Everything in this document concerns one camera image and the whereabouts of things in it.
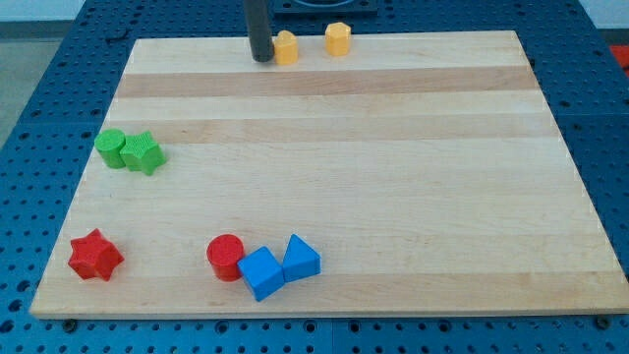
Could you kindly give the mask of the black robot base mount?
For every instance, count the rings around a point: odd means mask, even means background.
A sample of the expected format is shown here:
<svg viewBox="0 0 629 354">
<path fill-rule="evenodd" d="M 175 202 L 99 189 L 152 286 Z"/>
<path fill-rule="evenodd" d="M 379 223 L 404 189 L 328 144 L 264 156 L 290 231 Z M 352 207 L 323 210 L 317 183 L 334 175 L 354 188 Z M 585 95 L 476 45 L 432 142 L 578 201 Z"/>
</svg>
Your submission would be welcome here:
<svg viewBox="0 0 629 354">
<path fill-rule="evenodd" d="M 374 15 L 377 0 L 271 0 L 273 15 Z"/>
</svg>

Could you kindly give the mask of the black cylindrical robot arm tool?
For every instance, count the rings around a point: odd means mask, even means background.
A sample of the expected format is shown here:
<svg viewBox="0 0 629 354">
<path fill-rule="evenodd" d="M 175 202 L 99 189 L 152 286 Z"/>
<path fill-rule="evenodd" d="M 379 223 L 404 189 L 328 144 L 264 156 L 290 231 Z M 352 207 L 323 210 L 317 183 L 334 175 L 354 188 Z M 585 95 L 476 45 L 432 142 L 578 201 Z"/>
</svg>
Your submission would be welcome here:
<svg viewBox="0 0 629 354">
<path fill-rule="evenodd" d="M 266 0 L 244 0 L 243 8 L 252 57 L 260 63 L 274 57 L 272 31 Z"/>
</svg>

